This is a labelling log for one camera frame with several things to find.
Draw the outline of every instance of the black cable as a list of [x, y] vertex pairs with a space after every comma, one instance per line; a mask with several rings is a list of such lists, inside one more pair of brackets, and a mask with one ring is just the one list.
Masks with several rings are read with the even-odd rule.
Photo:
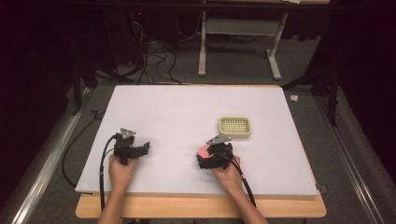
[[155, 55], [155, 54], [154, 55], [149, 55], [149, 57], [157, 57], [157, 58], [160, 58], [160, 60], [158, 62], [156, 62], [156, 63], [148, 64], [148, 66], [154, 66], [154, 65], [158, 66], [158, 64], [165, 62], [166, 54], [164, 54], [164, 55], [165, 55], [164, 57], [161, 57], [160, 55]]
[[[117, 73], [117, 72], [115, 72], [115, 71], [113, 71], [112, 69], [109, 69], [109, 68], [107, 68], [107, 67], [105, 67], [105, 66], [102, 66], [101, 64], [99, 64], [99, 63], [96, 63], [96, 62], [94, 62], [94, 61], [91, 61], [91, 60], [89, 60], [89, 59], [83, 59], [83, 58], [80, 58], [80, 60], [82, 61], [82, 62], [84, 62], [84, 65], [87, 65], [87, 66], [89, 66], [91, 69], [95, 69], [95, 70], [101, 70], [101, 71], [103, 71], [104, 73], [106, 73], [107, 75], [109, 75], [109, 76], [111, 76], [111, 77], [114, 77], [115, 79], [117, 79], [117, 80], [119, 80], [119, 81], [123, 81], [123, 82], [134, 82], [134, 79], [129, 79], [129, 78], [127, 78], [127, 77], [124, 77], [124, 76], [122, 76], [122, 75], [120, 75], [119, 73]], [[134, 70], [139, 70], [140, 69], [140, 67], [139, 67], [139, 65], [137, 65], [136, 66], [136, 68], [134, 68]]]
[[185, 40], [183, 42], [180, 42], [180, 45], [187, 46], [187, 47], [201, 46], [201, 40], [200, 39], [196, 40], [196, 37], [195, 38], [191, 38], [189, 40]]
[[158, 51], [158, 52], [156, 52], [156, 53], [162, 53], [162, 54], [164, 55], [163, 60], [160, 60], [160, 61], [157, 63], [156, 67], [155, 67], [155, 71], [157, 72], [157, 75], [158, 75], [160, 78], [164, 79], [164, 80], [173, 81], [171, 78], [163, 77], [163, 76], [161, 75], [161, 73], [160, 73], [160, 64], [161, 64], [161, 63], [164, 63], [164, 62], [166, 61], [166, 58], [167, 58], [166, 52]]
[[211, 39], [214, 39], [215, 41], [221, 41], [221, 40], [225, 39], [225, 43], [223, 45], [219, 46], [219, 47], [213, 47], [213, 46], [210, 46], [210, 44], [206, 41], [206, 46], [209, 49], [222, 49], [222, 48], [226, 47], [230, 43], [230, 39], [227, 38], [227, 37], [223, 37], [223, 39], [216, 39], [215, 36], [216, 35], [210, 35], [208, 37], [208, 39], [211, 38]]
[[137, 62], [137, 66], [133, 70], [131, 70], [123, 75], [120, 75], [120, 76], [128, 77], [128, 76], [134, 75], [137, 73], [137, 71], [142, 70], [143, 68], [144, 68], [143, 57], [140, 57], [139, 61]]
[[181, 83], [180, 81], [178, 81], [177, 79], [174, 79], [174, 78], [172, 77], [171, 72], [172, 72], [172, 69], [173, 69], [173, 68], [175, 67], [175, 65], [176, 65], [176, 54], [175, 54], [173, 51], [169, 51], [169, 52], [172, 53], [172, 54], [174, 55], [174, 62], [173, 62], [173, 64], [172, 64], [171, 68], [170, 68], [169, 71], [168, 71], [169, 77], [170, 77], [173, 81], [177, 82], [179, 85], [182, 85], [182, 83]]
[[248, 181], [245, 179], [244, 173], [242, 172], [241, 167], [239, 166], [239, 164], [235, 163], [234, 161], [228, 159], [224, 155], [221, 155], [221, 154], [219, 154], [217, 152], [215, 152], [214, 154], [216, 154], [218, 156], [221, 156], [222, 158], [226, 159], [227, 161], [229, 161], [230, 163], [233, 164], [233, 166], [236, 168], [238, 173], [241, 175], [242, 182], [245, 185], [245, 189], [247, 190], [247, 195], [248, 195], [248, 197], [250, 199], [250, 202], [256, 207], [256, 201], [254, 200], [253, 193], [251, 192], [250, 186], [248, 185]]
[[99, 167], [99, 189], [100, 189], [100, 204], [101, 204], [101, 208], [102, 210], [105, 208], [105, 183], [104, 183], [104, 165], [103, 162], [105, 160], [105, 157], [108, 153], [107, 151], [107, 147], [108, 144], [110, 144], [111, 140], [115, 139], [117, 136], [114, 134], [113, 136], [110, 137], [110, 139], [108, 139], [105, 149], [103, 150], [103, 154], [102, 154], [102, 159], [100, 161], [100, 167]]
[[114, 148], [111, 148], [109, 151], [106, 152], [105, 156], [107, 156], [107, 154], [111, 151], [114, 151]]
[[139, 85], [139, 84], [140, 84], [140, 80], [142, 79], [142, 76], [143, 76], [143, 74], [145, 73], [146, 67], [147, 67], [147, 65], [148, 65], [149, 45], [145, 45], [145, 52], [146, 52], [145, 59], [142, 58], [142, 60], [144, 60], [145, 62], [144, 62], [144, 65], [143, 65], [143, 67], [142, 67], [142, 70], [141, 70], [142, 73], [140, 74], [140, 77], [139, 77], [139, 79], [137, 80], [136, 85]]
[[155, 83], [154, 76], [152, 74], [147, 73], [147, 72], [145, 74], [146, 74], [146, 79], [148, 80], [148, 84], [149, 85], [150, 84], [154, 85], [154, 83]]
[[66, 150], [64, 151], [64, 155], [62, 157], [62, 174], [64, 175], [64, 179], [74, 188], [77, 186], [77, 184], [75, 184], [73, 181], [71, 181], [69, 179], [69, 177], [67, 177], [64, 165], [65, 165], [65, 161], [66, 161], [66, 156], [67, 153], [69, 152], [69, 149], [71, 148], [71, 146], [73, 146], [73, 144], [77, 141], [77, 139], [79, 139], [79, 137], [96, 121], [96, 120], [100, 120], [102, 119], [101, 116], [103, 114], [105, 114], [106, 111], [102, 112], [100, 115], [97, 115], [98, 111], [91, 111], [91, 113], [94, 113], [93, 119], [90, 123], [87, 124], [87, 126], [85, 126], [81, 132], [78, 133], [78, 135], [71, 141], [70, 145], [66, 148]]
[[263, 39], [264, 38], [263, 35], [256, 35], [251, 40], [242, 40], [242, 39], [233, 38], [233, 36], [239, 36], [239, 35], [231, 35], [228, 38], [230, 38], [232, 41], [243, 42], [243, 43], [252, 43], [252, 42], [258, 41], [259, 39]]

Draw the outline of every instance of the white tabletop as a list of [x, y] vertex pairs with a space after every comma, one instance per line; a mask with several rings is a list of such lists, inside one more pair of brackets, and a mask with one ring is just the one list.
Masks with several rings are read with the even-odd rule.
[[[233, 140], [257, 196], [317, 196], [315, 180], [284, 92], [278, 86], [118, 86], [92, 145], [77, 192], [99, 191], [106, 141], [120, 128], [137, 132], [134, 146], [150, 142], [128, 191], [224, 194], [195, 151], [218, 134], [220, 117], [247, 117], [251, 136]], [[105, 190], [110, 190], [105, 160]]]

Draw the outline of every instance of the dark curtain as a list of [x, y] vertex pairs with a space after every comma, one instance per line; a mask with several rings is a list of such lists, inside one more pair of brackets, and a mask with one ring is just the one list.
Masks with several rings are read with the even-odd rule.
[[332, 16], [307, 74], [336, 62], [339, 85], [374, 151], [396, 182], [396, 3], [355, 0], [339, 4], [364, 10]]
[[0, 6], [0, 208], [67, 105], [68, 58], [54, 31], [53, 7], [44, 1]]

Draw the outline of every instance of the gray carpet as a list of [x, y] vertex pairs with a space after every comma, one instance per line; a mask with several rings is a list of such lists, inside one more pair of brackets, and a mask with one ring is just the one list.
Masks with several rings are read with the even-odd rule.
[[[271, 77], [269, 64], [265, 60], [264, 50], [271, 47], [270, 38], [261, 38], [254, 42], [232, 41], [225, 48], [209, 48], [207, 53], [206, 77], [198, 77], [198, 52], [196, 46], [180, 45], [178, 48], [162, 48], [161, 44], [152, 46], [150, 50], [168, 51], [177, 54], [176, 65], [172, 76], [183, 83], [206, 84], [277, 84], [283, 85], [300, 77], [309, 63], [317, 40], [299, 42], [296, 39], [282, 40], [276, 59], [279, 65], [282, 81], [274, 81]], [[221, 41], [209, 41], [209, 45], [221, 46]], [[164, 63], [157, 64], [161, 58], [155, 55], [165, 55], [151, 52], [148, 57], [147, 72], [142, 76], [142, 84], [154, 81], [155, 84], [169, 82], [168, 70], [173, 63], [173, 56], [166, 53]], [[128, 71], [126, 65], [121, 64], [121, 71]], [[82, 111], [81, 118], [71, 139], [75, 138], [94, 118], [91, 111], [98, 113], [106, 111], [108, 101], [117, 81], [100, 80], [100, 85], [94, 90], [88, 105]], [[370, 223], [361, 202], [351, 184], [345, 167], [341, 161], [338, 148], [332, 137], [325, 118], [318, 109], [315, 99], [307, 91], [308, 87], [286, 91], [290, 112], [293, 116], [299, 135], [301, 136], [306, 155], [311, 164], [317, 182], [327, 188], [322, 194], [327, 207], [327, 216], [308, 219], [306, 223]], [[298, 102], [290, 100], [291, 94], [298, 94]], [[381, 166], [378, 158], [371, 149], [367, 139], [361, 131], [359, 123], [348, 110], [347, 101], [340, 93], [337, 106], [338, 129], [343, 135], [348, 148], [352, 148], [351, 156], [356, 160], [357, 167], [368, 183], [368, 187], [375, 197], [385, 223], [396, 220], [395, 186], [389, 175]], [[77, 183], [85, 160], [90, 152], [92, 142], [100, 126], [100, 120], [95, 120], [76, 142], [70, 147], [65, 158], [67, 175]], [[23, 199], [32, 186], [36, 175], [43, 165], [50, 148], [43, 148], [31, 164], [31, 169], [18, 186], [18, 190], [1, 212], [0, 223], [10, 223], [21, 206]], [[96, 220], [79, 219], [75, 215], [79, 194], [74, 192], [62, 175], [61, 165], [58, 164], [53, 177], [41, 198], [39, 205], [31, 216], [29, 223], [95, 223]], [[182, 223], [190, 220], [155, 220], [155, 223]], [[226, 223], [215, 220], [215, 223]], [[297, 218], [270, 218], [270, 223], [302, 223]]]

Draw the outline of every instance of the metal rail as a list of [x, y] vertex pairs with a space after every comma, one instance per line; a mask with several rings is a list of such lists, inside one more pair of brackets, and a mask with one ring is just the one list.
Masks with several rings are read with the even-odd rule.
[[337, 7], [323, 4], [287, 4], [287, 3], [147, 3], [147, 2], [91, 2], [91, 1], [64, 1], [62, 5], [65, 7], [80, 8], [115, 8], [115, 7], [134, 7], [139, 9], [152, 10], [194, 10], [194, 11], [213, 11], [213, 10], [241, 10], [246, 11], [272, 11], [272, 12], [315, 12], [315, 13], [350, 13], [363, 11], [366, 8], [356, 7]]
[[355, 162], [349, 155], [348, 149], [341, 134], [338, 132], [337, 128], [332, 125], [332, 122], [327, 117], [327, 107], [323, 102], [323, 99], [318, 96], [314, 97], [314, 100], [332, 132], [332, 136], [338, 146], [338, 152], [346, 169], [346, 173], [349, 176], [350, 182], [352, 183], [352, 186], [355, 189], [359, 200], [361, 201], [361, 205], [366, 213], [366, 216], [370, 220], [370, 223], [385, 223], [381, 217], [381, 214], [379, 214], [370, 190], [367, 188], [363, 178], [361, 177], [361, 174], [358, 171], [358, 168], [355, 165]]
[[56, 142], [56, 144], [54, 145], [54, 148], [49, 154], [46, 163], [41, 169], [40, 174], [37, 176], [35, 183], [31, 187], [24, 202], [22, 203], [20, 210], [14, 217], [12, 224], [28, 223], [30, 216], [35, 211], [36, 206], [38, 205], [42, 195], [44, 194], [44, 191], [47, 188], [47, 185], [49, 184], [52, 178], [52, 175], [54, 173], [56, 165], [58, 164], [59, 159], [62, 157], [64, 153], [66, 144], [81, 116], [81, 111], [85, 107], [91, 96], [92, 93], [88, 90], [88, 88], [85, 89], [83, 93], [84, 101], [81, 109], [78, 111], [78, 113], [75, 116], [70, 116], [70, 118], [67, 120], [68, 125], [64, 128], [64, 134], [62, 135], [62, 137], [53, 140]]

